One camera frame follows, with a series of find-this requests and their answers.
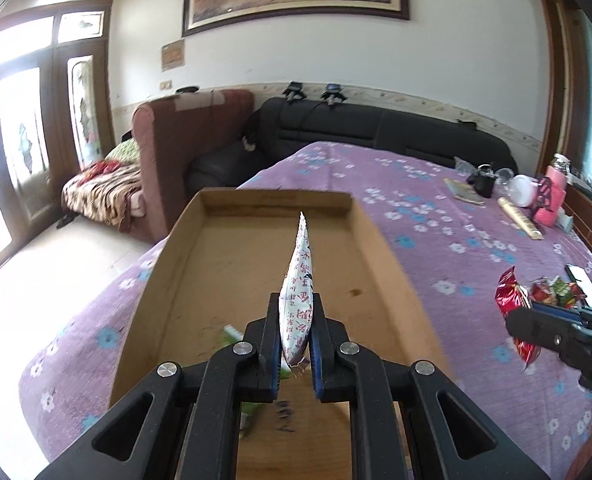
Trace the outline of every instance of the green pillow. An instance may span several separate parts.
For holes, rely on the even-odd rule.
[[[140,163],[140,149],[136,144],[136,139],[127,139],[125,142],[121,142],[107,154],[105,160],[119,160],[123,164]]]

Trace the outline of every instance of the purple floral tablecloth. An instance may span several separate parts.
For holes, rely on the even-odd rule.
[[[565,275],[592,254],[575,234],[547,229],[531,240],[495,200],[454,200],[443,182],[462,178],[424,160],[316,142],[242,187],[350,192],[389,242],[423,301],[457,384],[553,480],[588,438],[592,393],[579,373],[543,351],[525,369],[494,302],[503,271],[520,282]],[[118,358],[145,282],[164,241],[119,276],[44,351],[20,381],[27,423],[49,460],[108,407]]]

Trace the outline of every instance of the white candy wrapper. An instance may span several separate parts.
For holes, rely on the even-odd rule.
[[[313,296],[310,240],[307,223],[301,212],[296,247],[278,299],[282,353],[289,366],[298,365],[307,346],[314,310]]]

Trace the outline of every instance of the triangular cutout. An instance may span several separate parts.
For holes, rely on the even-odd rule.
[[[450,394],[440,392],[438,403],[461,459],[469,460],[496,447],[496,440]]]
[[[151,394],[144,394],[93,441],[92,447],[121,462],[128,460],[153,400]]]

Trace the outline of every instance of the striped blanket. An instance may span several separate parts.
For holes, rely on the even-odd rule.
[[[63,209],[81,213],[97,222],[118,226],[119,231],[130,227],[130,196],[141,188],[140,166],[130,164],[116,171],[95,176],[78,185],[85,173],[78,174],[62,189]]]

